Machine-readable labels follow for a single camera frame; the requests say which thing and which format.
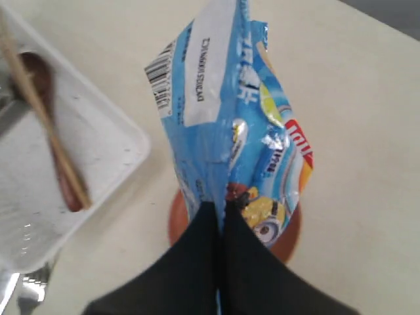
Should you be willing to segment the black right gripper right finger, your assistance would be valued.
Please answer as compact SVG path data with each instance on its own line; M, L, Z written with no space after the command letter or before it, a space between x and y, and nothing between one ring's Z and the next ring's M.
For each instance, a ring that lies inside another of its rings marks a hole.
M225 208L223 249L223 314L357 314L280 262L231 201Z

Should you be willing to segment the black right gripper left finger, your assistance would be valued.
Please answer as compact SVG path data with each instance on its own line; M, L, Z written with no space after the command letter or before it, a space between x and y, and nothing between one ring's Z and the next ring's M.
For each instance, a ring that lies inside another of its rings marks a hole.
M91 301L84 314L217 314L215 206L203 202L179 240L142 274Z

